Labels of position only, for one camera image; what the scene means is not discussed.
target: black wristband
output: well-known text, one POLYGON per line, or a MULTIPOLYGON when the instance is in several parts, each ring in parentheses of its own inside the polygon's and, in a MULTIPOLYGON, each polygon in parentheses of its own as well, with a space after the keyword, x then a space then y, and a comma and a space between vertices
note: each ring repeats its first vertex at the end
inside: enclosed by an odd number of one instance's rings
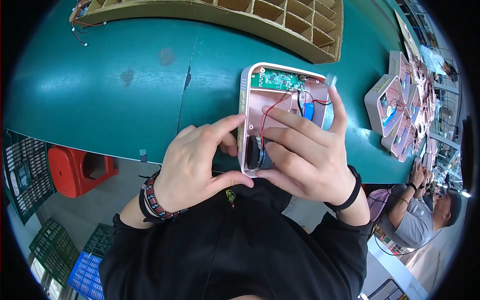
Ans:
POLYGON ((334 212, 339 212, 341 210, 344 210, 346 208, 349 208, 350 205, 352 205, 355 202, 355 199, 357 199, 360 188, 361 188, 361 176, 359 173, 357 173, 357 170, 351 165, 347 165, 347 167, 350 169, 352 172, 353 176, 355 176, 355 187, 353 188, 353 192, 350 195, 350 197, 341 205, 332 205, 328 202, 325 202, 325 205, 333 210, 334 212))
POLYGON ((407 185, 407 187, 409 187, 409 186, 411 186, 415 190, 415 192, 417 192, 417 187, 415 186, 415 184, 413 184, 413 182, 411 182, 407 185))

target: gray t-shirt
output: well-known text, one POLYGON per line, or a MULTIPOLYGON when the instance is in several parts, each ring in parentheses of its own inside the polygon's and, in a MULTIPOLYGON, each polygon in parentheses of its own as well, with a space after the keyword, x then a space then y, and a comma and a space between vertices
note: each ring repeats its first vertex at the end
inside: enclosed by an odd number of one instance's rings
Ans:
POLYGON ((423 200, 412 198, 397 229, 388 214, 378 222, 380 229, 396 244, 407 248, 419 248, 433 236, 432 212, 423 200))

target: hand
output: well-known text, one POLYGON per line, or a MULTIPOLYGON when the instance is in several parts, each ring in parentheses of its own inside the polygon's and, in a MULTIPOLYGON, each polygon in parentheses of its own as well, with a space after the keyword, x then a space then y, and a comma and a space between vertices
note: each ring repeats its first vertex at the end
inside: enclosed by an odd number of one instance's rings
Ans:
POLYGON ((424 179, 423 167, 421 162, 415 163, 413 165, 413 174, 412 174, 412 183, 419 188, 424 179))
POLYGON ((423 181, 421 182, 422 185, 426 185, 428 179, 430 178, 430 172, 427 170, 427 167, 422 167, 423 172, 423 181))
POLYGON ((347 113, 335 87, 329 87, 328 92, 334 111, 328 131, 278 108, 268 112, 289 128, 264 130, 264 136, 276 142, 265 147, 279 170, 259 170, 256 175, 297 197, 341 205, 352 194, 355 177, 347 167, 347 113))
POLYGON ((155 197, 164 210, 173 213, 194 206, 232 185, 253 187, 253 180, 239 171, 212 177, 217 146, 236 156, 237 140, 230 131, 244 121, 245 115, 239 114, 212 125, 190 125, 179 132, 168 146, 154 183, 155 197))

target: green workbench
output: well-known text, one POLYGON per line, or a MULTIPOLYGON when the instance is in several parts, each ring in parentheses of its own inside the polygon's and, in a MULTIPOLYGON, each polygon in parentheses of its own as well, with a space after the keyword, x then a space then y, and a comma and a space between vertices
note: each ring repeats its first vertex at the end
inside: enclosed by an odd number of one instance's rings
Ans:
MULTIPOLYGON (((231 28, 177 19, 129 19, 73 36, 76 0, 46 16, 9 86, 4 126, 71 148, 161 163, 170 141, 190 124, 238 113, 241 71, 266 61, 338 76, 348 114, 348 162, 364 182, 405 182, 413 157, 399 163, 371 131, 363 97, 403 51, 394 0, 344 0, 341 60, 312 65, 273 43, 231 28)), ((328 107, 324 127, 332 122, 328 107)), ((238 168, 218 154, 214 169, 238 168)))

